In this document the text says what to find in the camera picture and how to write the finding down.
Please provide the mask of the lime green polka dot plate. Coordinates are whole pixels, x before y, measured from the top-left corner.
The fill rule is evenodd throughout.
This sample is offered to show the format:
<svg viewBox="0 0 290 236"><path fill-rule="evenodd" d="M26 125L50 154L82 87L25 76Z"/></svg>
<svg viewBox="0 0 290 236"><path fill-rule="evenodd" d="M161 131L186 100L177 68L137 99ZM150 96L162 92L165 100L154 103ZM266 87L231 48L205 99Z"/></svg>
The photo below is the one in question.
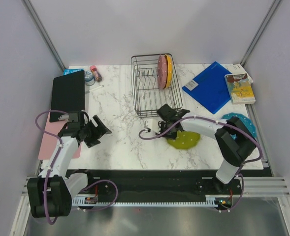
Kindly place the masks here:
<svg viewBox="0 0 290 236"><path fill-rule="evenodd" d="M195 147L201 135L191 131L178 131L175 139L166 139L172 147L180 150L188 150Z"/></svg>

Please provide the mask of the pink polka dot plate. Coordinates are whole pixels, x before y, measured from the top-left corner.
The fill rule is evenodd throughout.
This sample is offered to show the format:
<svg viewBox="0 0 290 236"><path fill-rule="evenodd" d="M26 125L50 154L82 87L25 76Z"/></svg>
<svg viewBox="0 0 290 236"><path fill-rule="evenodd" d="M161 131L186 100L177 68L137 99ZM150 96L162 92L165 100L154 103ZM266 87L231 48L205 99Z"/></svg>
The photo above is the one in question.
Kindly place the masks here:
<svg viewBox="0 0 290 236"><path fill-rule="evenodd" d="M163 89L167 83L167 59L166 55L159 55L158 58L158 67L157 67L157 76L158 76L158 86L159 89Z"/></svg>

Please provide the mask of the yellow polka dot plate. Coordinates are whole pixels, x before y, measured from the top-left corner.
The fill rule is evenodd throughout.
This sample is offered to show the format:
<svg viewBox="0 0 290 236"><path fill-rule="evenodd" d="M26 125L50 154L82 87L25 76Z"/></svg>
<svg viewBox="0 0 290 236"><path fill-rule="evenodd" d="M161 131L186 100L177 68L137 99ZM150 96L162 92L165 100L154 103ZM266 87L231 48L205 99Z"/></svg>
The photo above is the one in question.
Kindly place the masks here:
<svg viewBox="0 0 290 236"><path fill-rule="evenodd" d="M166 89L171 86L172 74L173 74L173 63L172 63L172 58L170 55L165 54L165 58L167 61L167 81L164 88Z"/></svg>

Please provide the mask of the teal polka dot plate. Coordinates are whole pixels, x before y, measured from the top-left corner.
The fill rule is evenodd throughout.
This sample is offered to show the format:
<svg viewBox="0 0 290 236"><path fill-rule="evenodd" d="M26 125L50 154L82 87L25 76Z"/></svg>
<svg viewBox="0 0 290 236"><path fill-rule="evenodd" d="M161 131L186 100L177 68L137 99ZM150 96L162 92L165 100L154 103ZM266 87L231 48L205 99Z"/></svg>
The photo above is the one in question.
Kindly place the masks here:
<svg viewBox="0 0 290 236"><path fill-rule="evenodd" d="M221 117L221 119L230 119L232 117L238 117L243 123L244 125L247 127L247 129L250 131L250 133L252 134L252 136L256 139L257 138L257 130L256 127L254 125L254 123L252 122L252 120L250 118L248 118L247 116L240 114L240 113L228 113L225 114Z"/></svg>

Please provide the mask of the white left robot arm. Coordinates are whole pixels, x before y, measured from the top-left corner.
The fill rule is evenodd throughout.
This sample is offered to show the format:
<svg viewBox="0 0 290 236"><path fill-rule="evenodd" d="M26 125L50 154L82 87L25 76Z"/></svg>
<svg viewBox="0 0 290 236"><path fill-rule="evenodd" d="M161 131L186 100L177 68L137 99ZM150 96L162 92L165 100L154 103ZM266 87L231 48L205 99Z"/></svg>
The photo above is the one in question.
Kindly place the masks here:
<svg viewBox="0 0 290 236"><path fill-rule="evenodd" d="M91 148L100 144L103 135L111 134L98 116L90 118L85 111L61 113L66 116L66 123L59 133L43 131L57 139L49 163L37 177L27 182L32 216L46 218L50 225L55 224L58 217L70 214L72 200L78 193L91 193L95 189L89 171L76 171L66 177L70 161L80 144L85 143Z"/></svg>

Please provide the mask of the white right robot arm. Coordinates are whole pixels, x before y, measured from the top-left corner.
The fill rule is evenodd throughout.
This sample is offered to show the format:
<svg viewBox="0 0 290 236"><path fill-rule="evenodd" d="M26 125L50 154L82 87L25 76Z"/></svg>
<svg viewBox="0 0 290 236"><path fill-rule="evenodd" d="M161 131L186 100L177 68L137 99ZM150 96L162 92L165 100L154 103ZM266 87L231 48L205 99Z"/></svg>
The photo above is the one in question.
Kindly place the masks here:
<svg viewBox="0 0 290 236"><path fill-rule="evenodd" d="M213 189L225 193L230 189L230 181L240 172L246 159L257 148L257 141L243 121L234 116L230 119L214 120L193 114L189 110L176 111L164 104L157 110L160 122L159 134L176 139L178 131L187 131L207 136L217 141L223 162L213 180Z"/></svg>

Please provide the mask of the blue plastic folder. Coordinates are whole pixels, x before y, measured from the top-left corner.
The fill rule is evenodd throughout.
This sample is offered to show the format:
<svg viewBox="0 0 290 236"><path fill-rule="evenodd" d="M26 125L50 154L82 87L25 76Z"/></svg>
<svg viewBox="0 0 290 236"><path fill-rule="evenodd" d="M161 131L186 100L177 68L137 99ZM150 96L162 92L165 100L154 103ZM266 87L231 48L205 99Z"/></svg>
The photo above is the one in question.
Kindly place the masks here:
<svg viewBox="0 0 290 236"><path fill-rule="evenodd" d="M228 74L230 72L215 61L182 89L210 113L215 114L230 100L225 80L225 75Z"/></svg>

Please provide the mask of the small round tin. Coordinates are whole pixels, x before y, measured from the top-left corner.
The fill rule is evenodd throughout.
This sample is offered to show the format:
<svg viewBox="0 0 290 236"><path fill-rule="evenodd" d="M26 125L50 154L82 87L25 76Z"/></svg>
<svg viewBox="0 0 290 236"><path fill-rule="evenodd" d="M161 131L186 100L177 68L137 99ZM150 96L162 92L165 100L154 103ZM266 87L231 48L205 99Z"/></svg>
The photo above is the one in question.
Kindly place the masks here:
<svg viewBox="0 0 290 236"><path fill-rule="evenodd" d="M85 70L85 85L92 86L95 83L95 76L91 71Z"/></svg>

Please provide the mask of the black tablet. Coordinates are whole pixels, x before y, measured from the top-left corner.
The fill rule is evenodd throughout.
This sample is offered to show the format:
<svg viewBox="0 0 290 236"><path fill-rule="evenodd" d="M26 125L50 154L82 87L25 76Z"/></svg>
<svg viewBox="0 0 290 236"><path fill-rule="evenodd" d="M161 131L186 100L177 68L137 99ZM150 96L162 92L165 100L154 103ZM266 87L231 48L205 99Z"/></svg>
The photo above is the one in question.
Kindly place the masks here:
<svg viewBox="0 0 290 236"><path fill-rule="evenodd" d="M85 109L85 75L79 70L53 79L51 110L78 112Z"/></svg>

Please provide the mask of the pink cutting mat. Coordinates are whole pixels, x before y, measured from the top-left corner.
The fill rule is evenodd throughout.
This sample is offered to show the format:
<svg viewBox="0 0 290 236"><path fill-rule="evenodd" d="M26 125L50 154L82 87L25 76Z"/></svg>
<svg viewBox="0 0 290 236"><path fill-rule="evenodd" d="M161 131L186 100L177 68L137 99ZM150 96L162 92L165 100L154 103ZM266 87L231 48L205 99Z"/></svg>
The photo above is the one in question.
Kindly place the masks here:
<svg viewBox="0 0 290 236"><path fill-rule="evenodd" d="M66 124L66 121L57 121L57 122L50 122L50 116L47 118L47 122L45 125L45 131L53 133L57 135L62 127ZM38 154L39 160L50 160L56 146L57 146L58 139L50 136L46 133L43 134L41 147Z"/></svg>

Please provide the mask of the pink cap sprinkle bottle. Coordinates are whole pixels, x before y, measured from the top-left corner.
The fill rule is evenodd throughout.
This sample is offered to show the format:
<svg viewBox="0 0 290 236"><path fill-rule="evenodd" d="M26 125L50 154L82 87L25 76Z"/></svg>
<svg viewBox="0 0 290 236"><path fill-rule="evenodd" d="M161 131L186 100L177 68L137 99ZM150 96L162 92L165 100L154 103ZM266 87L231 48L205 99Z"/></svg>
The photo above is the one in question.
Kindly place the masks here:
<svg viewBox="0 0 290 236"><path fill-rule="evenodd" d="M97 82L101 82L103 80L102 76L100 75L99 71L97 70L96 66L91 65L90 71L93 73L94 78Z"/></svg>

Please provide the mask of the blue card box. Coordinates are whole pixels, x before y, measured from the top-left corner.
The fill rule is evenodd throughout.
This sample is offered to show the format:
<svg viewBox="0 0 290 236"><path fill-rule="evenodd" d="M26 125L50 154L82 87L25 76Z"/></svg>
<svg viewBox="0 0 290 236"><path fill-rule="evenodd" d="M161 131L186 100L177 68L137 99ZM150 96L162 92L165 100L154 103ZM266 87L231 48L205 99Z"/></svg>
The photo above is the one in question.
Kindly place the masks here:
<svg viewBox="0 0 290 236"><path fill-rule="evenodd" d="M83 68L77 68L77 69L65 69L63 71L63 75L68 75L68 74L71 74L71 73L76 73L78 71L84 71Z"/></svg>

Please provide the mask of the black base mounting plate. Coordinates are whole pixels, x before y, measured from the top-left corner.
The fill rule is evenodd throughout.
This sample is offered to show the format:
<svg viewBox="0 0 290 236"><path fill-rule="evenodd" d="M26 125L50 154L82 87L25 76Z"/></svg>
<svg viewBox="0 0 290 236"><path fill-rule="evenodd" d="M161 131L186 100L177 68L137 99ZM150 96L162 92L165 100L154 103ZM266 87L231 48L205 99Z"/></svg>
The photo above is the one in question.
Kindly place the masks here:
<svg viewBox="0 0 290 236"><path fill-rule="evenodd" d="M97 184L98 199L104 202L202 202L207 195L229 197L241 193L241 183L234 179L223 185L210 178L116 178Z"/></svg>

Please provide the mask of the paperback book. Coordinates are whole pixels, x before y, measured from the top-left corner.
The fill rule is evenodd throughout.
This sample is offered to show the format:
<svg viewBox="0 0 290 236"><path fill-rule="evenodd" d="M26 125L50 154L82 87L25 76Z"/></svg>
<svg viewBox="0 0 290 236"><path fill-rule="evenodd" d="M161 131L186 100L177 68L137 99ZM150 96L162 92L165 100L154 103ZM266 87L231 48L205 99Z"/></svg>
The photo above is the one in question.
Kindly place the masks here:
<svg viewBox="0 0 290 236"><path fill-rule="evenodd" d="M225 81L232 104L255 103L256 99L247 73L227 74Z"/></svg>

